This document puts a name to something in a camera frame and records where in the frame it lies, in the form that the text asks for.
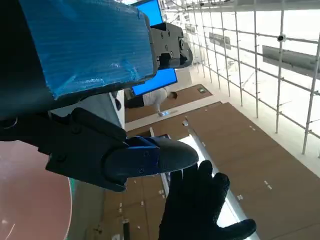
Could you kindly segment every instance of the blue plastic wrap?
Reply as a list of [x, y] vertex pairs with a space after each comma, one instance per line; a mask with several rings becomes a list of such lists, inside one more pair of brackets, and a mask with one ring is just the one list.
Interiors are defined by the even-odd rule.
[[20, 4], [55, 99], [153, 74], [146, 20], [135, 7], [113, 0]]

